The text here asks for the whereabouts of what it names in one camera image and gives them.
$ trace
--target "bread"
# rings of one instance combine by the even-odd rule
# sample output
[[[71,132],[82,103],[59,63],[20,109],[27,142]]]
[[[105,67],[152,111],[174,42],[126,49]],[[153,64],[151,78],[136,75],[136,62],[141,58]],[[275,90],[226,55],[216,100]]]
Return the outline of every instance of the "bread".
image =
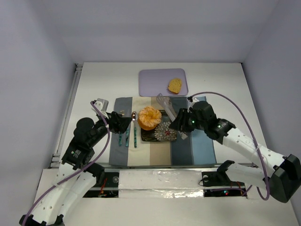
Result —
[[[138,115],[138,124],[144,130],[152,130],[161,122],[162,114],[152,106],[143,108]]]
[[[178,94],[181,90],[181,86],[182,86],[182,80],[181,79],[178,79],[178,78],[172,79],[169,82],[168,90],[171,91],[174,94]]]

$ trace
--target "beige stripe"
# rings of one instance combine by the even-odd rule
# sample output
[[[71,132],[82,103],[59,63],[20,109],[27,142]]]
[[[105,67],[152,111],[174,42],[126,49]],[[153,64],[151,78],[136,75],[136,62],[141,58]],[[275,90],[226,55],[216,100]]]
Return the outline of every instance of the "beige stripe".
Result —
[[[150,97],[133,97],[132,111],[140,112],[146,106],[150,106]],[[149,166],[150,165],[150,142],[141,140],[141,128],[137,123],[137,148],[134,148],[134,126],[132,124],[128,145],[128,166]]]
[[[151,106],[158,110],[163,107],[158,104],[155,97],[151,98]],[[151,142],[150,143],[150,164],[151,166],[170,166],[170,142]]]

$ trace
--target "spoon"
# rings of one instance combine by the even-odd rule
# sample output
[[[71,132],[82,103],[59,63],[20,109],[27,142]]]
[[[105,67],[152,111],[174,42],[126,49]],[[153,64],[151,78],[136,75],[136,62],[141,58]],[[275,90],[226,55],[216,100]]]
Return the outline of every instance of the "spoon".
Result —
[[[132,113],[132,121],[134,123],[134,147],[137,147],[137,119],[138,115],[137,112]]]

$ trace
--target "fork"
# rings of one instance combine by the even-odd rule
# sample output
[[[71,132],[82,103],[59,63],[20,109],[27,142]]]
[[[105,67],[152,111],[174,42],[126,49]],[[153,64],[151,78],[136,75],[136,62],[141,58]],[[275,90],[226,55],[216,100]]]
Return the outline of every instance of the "fork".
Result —
[[[119,111],[119,113],[124,116],[124,110]],[[122,145],[122,133],[119,133],[119,142],[118,145],[121,146]]]

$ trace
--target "black plate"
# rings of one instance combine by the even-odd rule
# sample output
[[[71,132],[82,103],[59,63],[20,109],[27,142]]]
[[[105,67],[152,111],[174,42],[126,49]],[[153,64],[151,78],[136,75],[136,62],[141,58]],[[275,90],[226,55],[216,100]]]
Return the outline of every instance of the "black plate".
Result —
[[[160,110],[162,114],[161,123],[152,130],[141,129],[142,141],[175,141],[177,139],[177,131],[170,129],[170,118],[164,110]]]

